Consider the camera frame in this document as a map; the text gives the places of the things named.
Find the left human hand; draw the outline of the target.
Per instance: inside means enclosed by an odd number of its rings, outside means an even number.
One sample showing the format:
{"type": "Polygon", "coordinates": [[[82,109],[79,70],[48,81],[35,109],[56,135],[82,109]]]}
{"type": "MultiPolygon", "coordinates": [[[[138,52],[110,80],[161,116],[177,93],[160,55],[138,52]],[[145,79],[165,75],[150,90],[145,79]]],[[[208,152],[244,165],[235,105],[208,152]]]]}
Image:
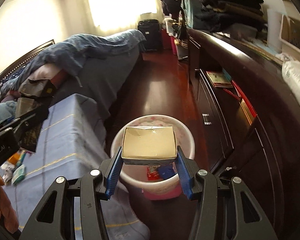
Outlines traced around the left human hand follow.
{"type": "Polygon", "coordinates": [[[9,233],[15,233],[19,228],[19,222],[8,196],[2,188],[4,185],[0,176],[0,219],[4,218],[4,226],[9,233]]]}

